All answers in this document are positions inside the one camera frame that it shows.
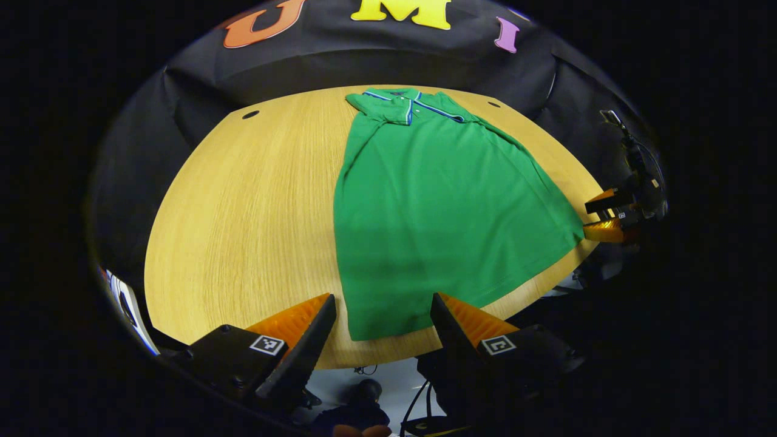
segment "wood grain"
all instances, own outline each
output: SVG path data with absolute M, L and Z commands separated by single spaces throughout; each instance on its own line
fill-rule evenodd
M 190 344 L 223 323 L 248 327 L 324 292 L 337 321 L 318 369 L 372 365 L 439 348 L 433 327 L 351 341 L 337 270 L 334 188 L 357 111 L 345 100 L 369 86 L 320 89 L 229 114 L 178 172 L 156 215 L 145 263 L 154 327 Z M 584 202 L 601 193 L 561 144 L 508 105 L 488 96 L 443 91 L 523 144 L 585 222 Z M 494 102 L 500 107 L 489 104 Z M 243 115 L 258 110 L 253 117 Z M 596 247 L 584 240 L 564 258 L 484 307 L 507 318 L 574 270 Z

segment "floor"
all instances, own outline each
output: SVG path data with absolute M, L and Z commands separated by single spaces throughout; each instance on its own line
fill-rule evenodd
M 388 426 L 399 435 L 399 424 L 407 413 L 407 408 L 413 402 L 413 398 L 425 381 L 424 377 L 416 371 L 418 360 L 408 358 L 397 362 L 378 365 L 377 368 L 369 366 L 364 371 L 375 373 L 372 375 L 359 375 L 353 369 L 315 370 L 308 381 L 307 388 L 311 393 L 321 399 L 322 404 L 311 410 L 298 408 L 294 411 L 294 418 L 301 423 L 309 423 L 321 411 L 339 407 L 345 404 L 344 394 L 347 387 L 359 383 L 359 381 L 372 378 L 383 387 L 380 398 L 381 409 L 385 411 L 391 420 Z M 437 398 L 432 390 L 432 415 L 445 416 L 445 413 L 437 405 Z M 418 398 L 410 419 L 420 418 L 426 415 L 426 390 Z

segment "blue collar stripe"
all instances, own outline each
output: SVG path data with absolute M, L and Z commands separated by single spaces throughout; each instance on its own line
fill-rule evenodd
M 413 101 L 408 99 L 408 105 L 407 105 L 407 114 L 405 114 L 405 120 L 407 121 L 407 125 L 410 126 L 410 123 L 413 123 Z
M 364 91 L 364 94 L 367 94 L 368 96 L 378 97 L 379 99 L 382 99 L 382 100 L 391 100 L 388 97 L 379 96 L 378 94 L 370 93 L 369 91 Z

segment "yellow letter m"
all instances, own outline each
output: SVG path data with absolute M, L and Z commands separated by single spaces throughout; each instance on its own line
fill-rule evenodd
M 418 9 L 412 18 L 413 23 L 421 26 L 448 30 L 451 25 L 445 21 L 445 6 L 451 0 L 361 0 L 358 12 L 350 15 L 355 21 L 381 21 L 386 14 L 381 12 L 381 5 L 397 21 L 403 21 L 411 12 Z

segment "shirt sleeve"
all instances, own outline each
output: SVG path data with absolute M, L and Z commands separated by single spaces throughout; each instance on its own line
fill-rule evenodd
M 345 99 L 364 115 L 392 124 L 409 126 L 413 121 L 413 101 L 410 99 L 384 100 L 367 94 L 348 94 Z

